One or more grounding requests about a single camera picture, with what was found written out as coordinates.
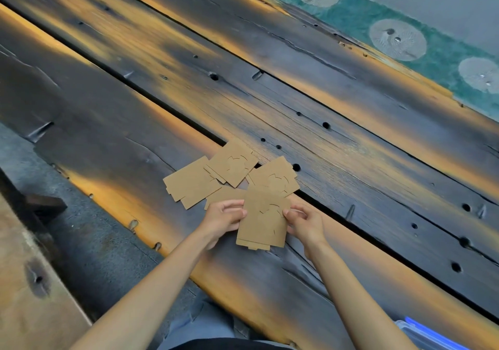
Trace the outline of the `person's right hand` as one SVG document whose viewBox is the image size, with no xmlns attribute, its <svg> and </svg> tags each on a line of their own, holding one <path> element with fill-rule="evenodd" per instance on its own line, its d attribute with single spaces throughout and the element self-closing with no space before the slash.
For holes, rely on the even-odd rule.
<svg viewBox="0 0 499 350">
<path fill-rule="evenodd" d="M 297 224 L 287 222 L 287 232 L 302 243 L 305 256 L 310 261 L 314 261 L 320 249 L 329 246 L 324 233 L 322 216 L 305 205 L 293 204 L 290 209 L 298 209 L 308 215 L 307 221 Z"/>
</svg>

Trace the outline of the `person's left hand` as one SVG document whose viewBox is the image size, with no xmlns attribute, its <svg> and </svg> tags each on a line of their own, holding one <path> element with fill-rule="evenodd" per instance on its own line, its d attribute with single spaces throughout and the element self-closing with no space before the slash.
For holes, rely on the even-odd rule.
<svg viewBox="0 0 499 350">
<path fill-rule="evenodd" d="M 237 230 L 240 222 L 226 223 L 224 221 L 224 211 L 245 209 L 244 203 L 244 199 L 211 203 L 202 222 L 194 231 L 193 236 L 196 239 L 197 245 L 203 250 L 212 249 L 224 234 Z"/>
</svg>

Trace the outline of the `brown die-cut cardboard piece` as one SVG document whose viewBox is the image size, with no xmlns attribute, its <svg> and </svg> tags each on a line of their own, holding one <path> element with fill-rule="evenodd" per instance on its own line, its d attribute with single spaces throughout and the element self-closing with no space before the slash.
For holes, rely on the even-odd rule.
<svg viewBox="0 0 499 350">
<path fill-rule="evenodd" d="M 290 200 L 257 186 L 249 186 L 243 208 L 247 215 L 240 221 L 236 244 L 250 250 L 270 251 L 283 248 L 287 234 L 287 221 L 283 211 L 290 209 Z"/>
<path fill-rule="evenodd" d="M 240 200 L 244 199 L 246 195 L 245 189 L 235 189 L 228 185 L 222 185 L 221 188 L 206 198 L 204 210 L 209 208 L 209 205 L 214 202 L 226 200 Z"/>
<path fill-rule="evenodd" d="M 203 156 L 163 178 L 167 192 L 175 202 L 181 201 L 185 209 L 190 209 L 222 188 L 221 183 L 205 170 L 208 161 Z"/>
<path fill-rule="evenodd" d="M 268 188 L 281 197 L 287 197 L 300 189 L 296 177 L 292 165 L 280 156 L 257 169 L 253 168 L 246 175 L 246 180 L 250 185 Z"/>
<path fill-rule="evenodd" d="M 253 150 L 238 138 L 231 139 L 204 166 L 209 174 L 221 183 L 238 187 L 258 163 Z"/>
</svg>

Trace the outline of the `person's right forearm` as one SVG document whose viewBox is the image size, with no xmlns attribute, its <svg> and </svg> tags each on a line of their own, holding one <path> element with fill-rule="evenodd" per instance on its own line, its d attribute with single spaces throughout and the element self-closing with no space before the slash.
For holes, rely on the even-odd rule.
<svg viewBox="0 0 499 350">
<path fill-rule="evenodd" d="M 304 243 L 356 350 L 418 350 L 325 240 Z"/>
</svg>

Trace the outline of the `person's left forearm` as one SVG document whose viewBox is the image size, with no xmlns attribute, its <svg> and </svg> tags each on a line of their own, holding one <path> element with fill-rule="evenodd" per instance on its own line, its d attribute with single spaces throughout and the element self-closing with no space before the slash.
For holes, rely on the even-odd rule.
<svg viewBox="0 0 499 350">
<path fill-rule="evenodd" d="M 214 234 L 197 229 L 123 296 L 70 350 L 146 350 Z"/>
</svg>

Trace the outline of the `person's grey jeans leg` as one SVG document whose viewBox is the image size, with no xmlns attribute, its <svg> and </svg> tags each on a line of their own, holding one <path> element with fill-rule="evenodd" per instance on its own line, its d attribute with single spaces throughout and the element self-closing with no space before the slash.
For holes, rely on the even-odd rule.
<svg viewBox="0 0 499 350">
<path fill-rule="evenodd" d="M 190 309 L 171 322 L 168 334 L 157 350 L 171 350 L 191 340 L 213 338 L 237 338 L 234 319 L 206 294 L 201 293 Z"/>
</svg>

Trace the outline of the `person's black shirt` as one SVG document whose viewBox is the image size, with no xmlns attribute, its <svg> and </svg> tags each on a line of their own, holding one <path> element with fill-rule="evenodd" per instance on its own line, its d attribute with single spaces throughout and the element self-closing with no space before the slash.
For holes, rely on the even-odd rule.
<svg viewBox="0 0 499 350">
<path fill-rule="evenodd" d="M 238 338 L 196 339 L 171 350 L 296 350 L 274 341 L 244 340 Z"/>
</svg>

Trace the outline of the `clear plastic box blue lid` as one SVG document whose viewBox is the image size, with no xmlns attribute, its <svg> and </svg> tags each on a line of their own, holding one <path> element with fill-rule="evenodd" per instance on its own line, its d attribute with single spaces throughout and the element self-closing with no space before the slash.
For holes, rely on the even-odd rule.
<svg viewBox="0 0 499 350">
<path fill-rule="evenodd" d="M 420 350 L 470 350 L 410 317 L 397 320 L 395 324 Z"/>
</svg>

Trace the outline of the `dark wooden block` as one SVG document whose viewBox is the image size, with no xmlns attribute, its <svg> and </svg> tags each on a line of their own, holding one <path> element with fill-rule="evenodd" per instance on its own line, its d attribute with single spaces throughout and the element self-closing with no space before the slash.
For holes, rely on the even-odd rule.
<svg viewBox="0 0 499 350">
<path fill-rule="evenodd" d="M 24 198 L 28 207 L 36 216 L 45 218 L 48 221 L 67 209 L 66 203 L 59 197 L 26 194 Z"/>
</svg>

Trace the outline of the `green mat strip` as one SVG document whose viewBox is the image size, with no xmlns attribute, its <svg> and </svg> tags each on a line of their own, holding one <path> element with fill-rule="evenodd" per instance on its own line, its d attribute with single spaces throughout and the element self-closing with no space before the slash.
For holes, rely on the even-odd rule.
<svg viewBox="0 0 499 350">
<path fill-rule="evenodd" d="M 450 90 L 499 122 L 499 0 L 340 0 L 294 5 Z"/>
</svg>

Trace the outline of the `light wooden bench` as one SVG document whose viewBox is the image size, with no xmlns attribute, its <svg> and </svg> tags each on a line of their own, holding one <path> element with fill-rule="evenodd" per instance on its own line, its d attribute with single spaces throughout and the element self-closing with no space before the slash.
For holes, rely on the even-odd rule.
<svg viewBox="0 0 499 350">
<path fill-rule="evenodd" d="M 0 350 L 66 350 L 91 321 L 0 195 Z"/>
</svg>

